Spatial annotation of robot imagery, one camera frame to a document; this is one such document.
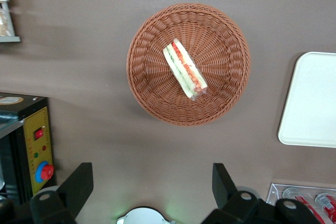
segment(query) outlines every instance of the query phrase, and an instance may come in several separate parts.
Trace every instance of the plastic wrap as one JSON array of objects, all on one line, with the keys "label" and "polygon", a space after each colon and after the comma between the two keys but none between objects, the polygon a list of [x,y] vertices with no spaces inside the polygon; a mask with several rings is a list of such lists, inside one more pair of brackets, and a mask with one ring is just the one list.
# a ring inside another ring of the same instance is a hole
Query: plastic wrap
[{"label": "plastic wrap", "polygon": [[167,45],[163,54],[187,97],[194,101],[206,93],[208,86],[204,77],[178,39]]}]

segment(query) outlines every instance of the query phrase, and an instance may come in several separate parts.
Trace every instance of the yellow control panel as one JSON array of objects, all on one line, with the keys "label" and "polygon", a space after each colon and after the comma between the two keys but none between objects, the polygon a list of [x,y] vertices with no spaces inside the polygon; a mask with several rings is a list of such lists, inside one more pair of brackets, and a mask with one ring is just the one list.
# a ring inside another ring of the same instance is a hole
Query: yellow control panel
[{"label": "yellow control panel", "polygon": [[24,134],[31,186],[35,195],[54,173],[47,107],[25,119]]}]

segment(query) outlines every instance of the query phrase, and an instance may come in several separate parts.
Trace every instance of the brown basket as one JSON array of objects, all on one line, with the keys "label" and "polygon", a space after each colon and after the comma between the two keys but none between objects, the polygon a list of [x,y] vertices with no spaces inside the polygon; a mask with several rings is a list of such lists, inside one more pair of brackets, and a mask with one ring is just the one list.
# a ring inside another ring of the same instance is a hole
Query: brown basket
[{"label": "brown basket", "polygon": [[[170,71],[162,49],[177,38],[208,83],[207,93],[190,100]],[[150,17],[136,33],[127,57],[128,82],[136,100],[154,117],[192,126],[226,113],[241,96],[250,56],[238,26],[202,4],[177,4]]]}]

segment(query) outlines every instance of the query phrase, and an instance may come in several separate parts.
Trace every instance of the bottle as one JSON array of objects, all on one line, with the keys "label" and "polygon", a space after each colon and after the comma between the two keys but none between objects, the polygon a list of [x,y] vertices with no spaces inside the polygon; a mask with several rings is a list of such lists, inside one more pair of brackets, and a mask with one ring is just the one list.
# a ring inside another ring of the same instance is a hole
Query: bottle
[{"label": "bottle", "polygon": [[315,198],[315,204],[336,224],[336,200],[330,194],[319,194]]},{"label": "bottle", "polygon": [[289,187],[282,193],[282,197],[285,199],[295,199],[303,203],[313,213],[313,215],[319,220],[321,224],[326,224],[322,217],[316,212],[316,210],[306,201],[302,193],[295,187]]}]

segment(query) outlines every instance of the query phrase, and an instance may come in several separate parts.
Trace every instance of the white tray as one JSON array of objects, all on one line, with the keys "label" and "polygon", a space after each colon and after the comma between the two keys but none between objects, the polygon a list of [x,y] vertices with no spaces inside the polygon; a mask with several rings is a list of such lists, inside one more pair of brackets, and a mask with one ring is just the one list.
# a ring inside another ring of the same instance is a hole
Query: white tray
[{"label": "white tray", "polygon": [[278,137],[289,145],[336,148],[336,54],[299,58]]}]

